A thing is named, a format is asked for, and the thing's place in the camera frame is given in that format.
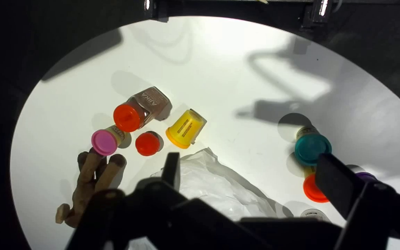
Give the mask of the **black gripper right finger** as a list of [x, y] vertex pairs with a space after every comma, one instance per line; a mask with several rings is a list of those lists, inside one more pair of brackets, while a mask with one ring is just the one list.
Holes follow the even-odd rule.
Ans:
[[316, 182], [345, 220], [352, 222], [369, 218], [365, 197], [367, 183], [334, 154], [319, 157]]

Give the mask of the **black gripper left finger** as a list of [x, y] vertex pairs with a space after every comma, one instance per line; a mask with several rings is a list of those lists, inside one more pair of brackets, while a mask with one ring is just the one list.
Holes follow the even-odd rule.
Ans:
[[180, 168], [181, 168], [181, 156], [178, 153], [169, 153], [162, 178], [174, 189], [178, 189], [181, 185]]

